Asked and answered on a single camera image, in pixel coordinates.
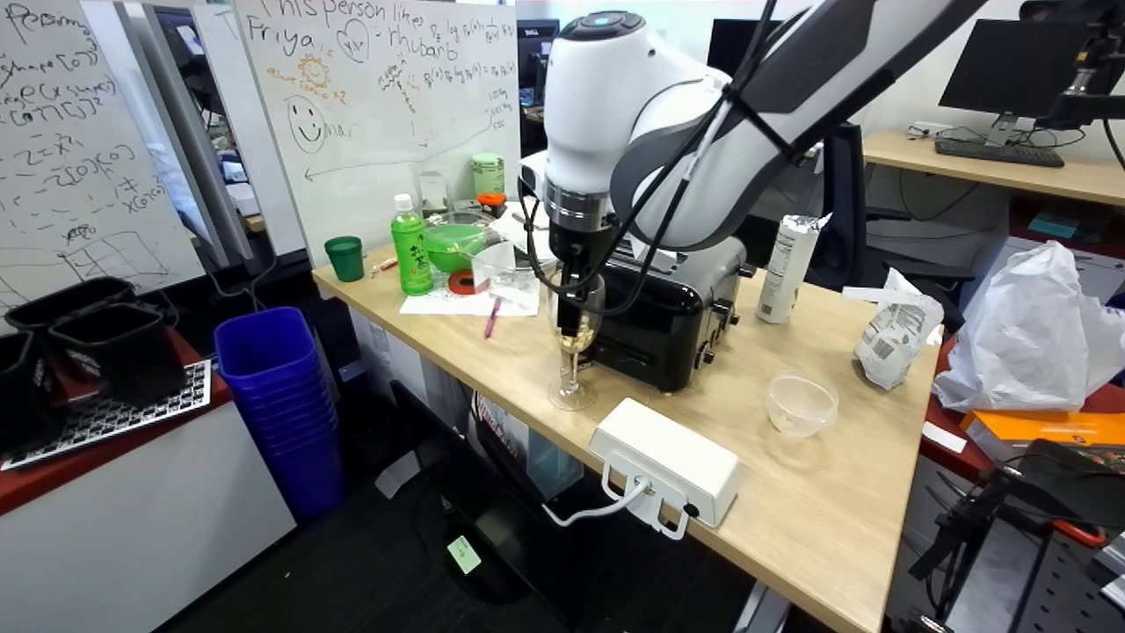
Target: bottle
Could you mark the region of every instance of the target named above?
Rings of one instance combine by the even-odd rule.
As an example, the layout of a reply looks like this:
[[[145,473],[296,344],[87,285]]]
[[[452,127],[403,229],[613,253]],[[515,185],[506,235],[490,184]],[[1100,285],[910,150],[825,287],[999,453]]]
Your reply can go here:
[[[416,209],[412,194],[394,197],[389,238],[394,238],[401,293],[403,295],[431,293],[431,270],[425,258],[425,222]]]
[[[787,324],[798,287],[810,274],[810,259],[820,238],[824,218],[810,213],[785,213],[772,248],[770,248],[770,267],[759,295],[759,321],[766,324]]]

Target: desk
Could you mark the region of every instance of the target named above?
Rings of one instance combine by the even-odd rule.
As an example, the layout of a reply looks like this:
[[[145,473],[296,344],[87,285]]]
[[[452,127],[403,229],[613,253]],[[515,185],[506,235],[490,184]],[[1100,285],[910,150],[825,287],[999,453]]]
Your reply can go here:
[[[559,344],[548,308],[534,321],[500,321],[485,340],[485,324],[474,317],[403,317],[398,274],[342,285],[320,267],[314,276],[599,471],[588,442],[622,397],[736,449],[744,465],[738,500],[717,531],[691,522],[691,534],[825,627],[880,629],[934,348],[917,360],[907,387],[893,392],[866,387],[849,368],[849,351],[871,304],[801,287],[794,324],[766,328],[750,313],[759,295],[759,276],[753,276],[738,287],[740,324],[725,335],[714,367],[697,371],[687,390],[668,397],[606,367],[582,367],[582,390],[559,397]],[[812,442],[812,469],[787,465],[770,449],[766,383],[776,368],[828,377],[840,390],[840,417]]]
[[[1064,168],[977,163],[977,158],[940,154],[931,142],[910,142],[903,134],[867,134],[866,158],[867,165],[890,165],[890,168],[931,171],[947,178],[968,178],[968,184],[1005,185],[1023,194],[1125,208],[1125,171],[1113,163],[1064,158]]]

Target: paper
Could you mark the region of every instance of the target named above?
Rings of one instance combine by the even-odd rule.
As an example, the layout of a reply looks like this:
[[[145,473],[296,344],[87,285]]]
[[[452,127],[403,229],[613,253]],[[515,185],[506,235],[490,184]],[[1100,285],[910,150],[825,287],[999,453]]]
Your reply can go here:
[[[483,556],[470,547],[470,541],[464,534],[456,534],[451,546],[448,546],[451,560],[456,564],[456,571],[469,575],[483,565]]]
[[[490,317],[492,304],[500,303],[494,317],[534,317],[538,313],[538,285],[527,267],[515,267],[515,274],[500,274],[492,276],[492,287],[474,293],[474,295],[452,295],[443,281],[429,295],[408,295],[401,303],[401,313],[418,313],[418,317]]]

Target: power strip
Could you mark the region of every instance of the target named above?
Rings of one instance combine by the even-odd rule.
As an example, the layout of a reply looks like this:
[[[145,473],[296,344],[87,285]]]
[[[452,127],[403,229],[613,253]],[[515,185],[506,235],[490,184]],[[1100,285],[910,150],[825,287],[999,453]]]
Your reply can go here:
[[[731,511],[740,481],[740,465],[731,449],[633,397],[619,401],[606,413],[592,440],[592,449],[627,481],[642,478],[649,486],[653,500],[648,500],[642,507],[630,507],[641,519],[653,514],[653,504],[665,504],[683,514],[683,522],[687,515],[697,515],[698,522],[717,526]]]

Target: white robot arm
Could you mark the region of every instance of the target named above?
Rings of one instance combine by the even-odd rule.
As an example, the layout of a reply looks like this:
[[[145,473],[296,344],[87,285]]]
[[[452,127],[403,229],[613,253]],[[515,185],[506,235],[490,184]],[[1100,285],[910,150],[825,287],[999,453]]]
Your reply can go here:
[[[545,86],[564,340],[580,335],[588,295],[622,232],[668,248],[731,235],[776,168],[890,86],[982,3],[824,0],[759,63],[740,58],[725,90],[714,69],[671,51],[637,15],[569,21],[551,44]]]

